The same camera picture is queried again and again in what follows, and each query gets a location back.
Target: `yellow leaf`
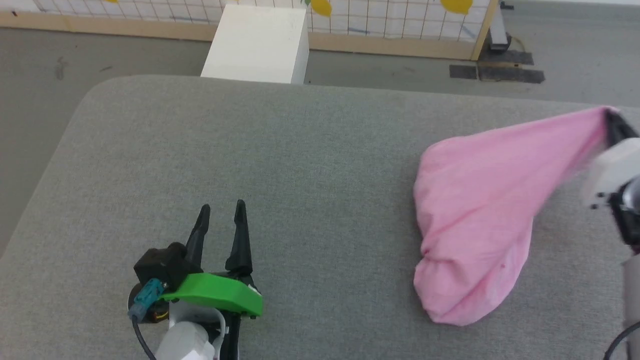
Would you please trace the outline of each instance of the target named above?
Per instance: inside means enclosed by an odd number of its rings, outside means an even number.
[[[441,0],[442,6],[448,12],[468,14],[473,0]]]
[[[331,4],[327,0],[311,0],[311,9],[318,15],[331,16]]]

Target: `black cable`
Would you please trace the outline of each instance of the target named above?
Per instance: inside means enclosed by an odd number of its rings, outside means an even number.
[[[136,337],[138,338],[138,341],[140,342],[142,349],[145,351],[145,354],[149,356],[149,360],[156,360],[156,357],[153,351],[149,349],[149,346],[147,346],[147,342],[142,337],[142,333],[140,332],[140,328],[138,327],[138,319],[135,316],[132,316],[131,323],[133,323],[133,331],[136,332]]]
[[[623,332],[620,333],[620,335],[613,339],[611,345],[609,345],[609,348],[607,349],[607,352],[604,353],[604,360],[609,360],[613,355],[613,351],[616,350],[616,347],[618,347],[622,340],[631,335],[631,333],[636,331],[638,328],[640,328],[640,322],[627,327]]]

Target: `gray carpet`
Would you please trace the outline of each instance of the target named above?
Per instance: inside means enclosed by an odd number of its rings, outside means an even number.
[[[245,359],[596,359],[621,328],[627,250],[580,179],[537,217],[529,261],[492,314],[431,323],[412,288],[412,184],[434,142],[587,108],[528,100],[140,76],[79,105],[0,259],[5,359],[141,359],[134,262],[212,208],[222,270],[247,203],[264,316]],[[640,109],[625,108],[640,127]],[[143,333],[155,348],[166,324]]]

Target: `wooden frame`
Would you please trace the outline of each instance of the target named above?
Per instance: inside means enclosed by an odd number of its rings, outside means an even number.
[[[450,42],[412,38],[387,39],[325,33],[309,33],[309,47],[315,50],[351,53],[420,56],[476,61],[482,50],[498,0],[491,0],[477,42]],[[76,17],[31,12],[0,12],[0,27],[174,38],[210,42],[216,26],[190,22]]]

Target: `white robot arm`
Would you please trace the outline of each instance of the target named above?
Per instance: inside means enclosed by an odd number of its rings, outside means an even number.
[[[626,329],[611,343],[604,359],[628,338],[629,359],[640,359],[640,137],[620,114],[607,114],[609,148],[592,162],[582,188],[582,202],[592,209],[608,207],[620,236],[633,250],[623,264]]]
[[[156,351],[157,360],[218,360],[226,333],[225,317],[218,309],[178,301],[169,305],[169,331]],[[209,341],[201,323],[218,323],[220,335]]]

